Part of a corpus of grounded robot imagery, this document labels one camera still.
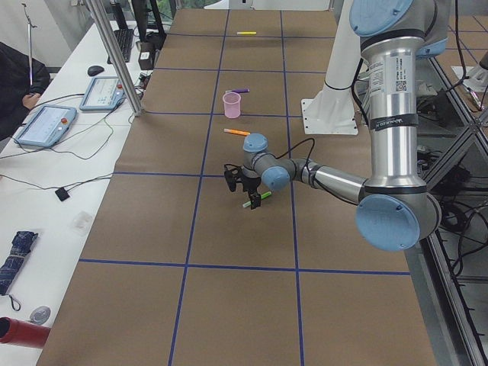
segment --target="green marker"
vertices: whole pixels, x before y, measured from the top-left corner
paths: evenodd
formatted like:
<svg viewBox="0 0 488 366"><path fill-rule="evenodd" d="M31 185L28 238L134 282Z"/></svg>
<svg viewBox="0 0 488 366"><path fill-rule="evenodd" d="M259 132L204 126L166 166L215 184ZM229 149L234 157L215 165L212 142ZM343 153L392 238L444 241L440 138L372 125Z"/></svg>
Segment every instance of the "green marker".
<svg viewBox="0 0 488 366"><path fill-rule="evenodd" d="M267 192L261 194L261 199L264 200L265 198L268 198L269 196L271 196L271 191L267 191ZM243 208L246 208L249 206L251 206L251 201L247 201L246 203L242 204Z"/></svg>

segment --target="label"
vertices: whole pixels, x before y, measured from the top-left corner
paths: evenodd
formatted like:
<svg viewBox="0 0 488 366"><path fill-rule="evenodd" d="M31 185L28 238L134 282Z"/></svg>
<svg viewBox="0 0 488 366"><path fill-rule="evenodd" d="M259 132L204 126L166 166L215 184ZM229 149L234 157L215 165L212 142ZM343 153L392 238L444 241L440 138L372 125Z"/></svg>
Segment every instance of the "label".
<svg viewBox="0 0 488 366"><path fill-rule="evenodd" d="M369 93L374 96L378 93L384 93L384 64L382 62L374 63L370 66L369 73Z"/></svg>
<svg viewBox="0 0 488 366"><path fill-rule="evenodd" d="M413 91L412 53L392 53L387 57L387 94L411 93Z"/></svg>
<svg viewBox="0 0 488 366"><path fill-rule="evenodd" d="M398 116L374 118L370 121L370 130L381 131L390 127L417 126L419 118L417 114L401 114Z"/></svg>

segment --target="navy umbrella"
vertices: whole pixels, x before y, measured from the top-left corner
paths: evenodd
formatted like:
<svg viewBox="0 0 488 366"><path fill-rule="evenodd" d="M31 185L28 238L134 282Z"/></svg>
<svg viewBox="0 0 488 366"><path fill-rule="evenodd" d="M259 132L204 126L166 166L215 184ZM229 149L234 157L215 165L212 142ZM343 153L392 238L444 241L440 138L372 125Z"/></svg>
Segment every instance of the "navy umbrella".
<svg viewBox="0 0 488 366"><path fill-rule="evenodd" d="M12 240L10 255L5 260L5 264L0 268L0 295L6 295L15 276L21 269L25 257L31 252L31 246L37 238L37 234L31 231L17 231L17 235ZM20 309L20 304L16 309L14 299L10 296L14 310Z"/></svg>

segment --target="black jacket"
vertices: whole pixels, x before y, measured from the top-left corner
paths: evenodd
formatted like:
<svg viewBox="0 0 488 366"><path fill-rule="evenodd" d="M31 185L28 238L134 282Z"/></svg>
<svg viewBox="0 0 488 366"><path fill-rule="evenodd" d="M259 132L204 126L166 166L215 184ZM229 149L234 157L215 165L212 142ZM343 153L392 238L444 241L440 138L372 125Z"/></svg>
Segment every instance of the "black jacket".
<svg viewBox="0 0 488 366"><path fill-rule="evenodd" d="M0 140L11 136L29 113L22 98L42 94L50 75L36 59L32 61L33 85L29 86L29 57L0 42Z"/></svg>

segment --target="purple marker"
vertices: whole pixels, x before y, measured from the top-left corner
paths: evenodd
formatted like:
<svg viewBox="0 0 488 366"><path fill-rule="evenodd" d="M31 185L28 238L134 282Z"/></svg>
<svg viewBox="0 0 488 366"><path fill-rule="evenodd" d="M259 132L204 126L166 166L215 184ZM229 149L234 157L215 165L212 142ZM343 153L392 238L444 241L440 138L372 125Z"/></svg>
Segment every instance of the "purple marker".
<svg viewBox="0 0 488 366"><path fill-rule="evenodd" d="M248 88L245 88L245 89L226 90L226 93L230 93L230 92L239 93L239 94L249 93L249 89Z"/></svg>

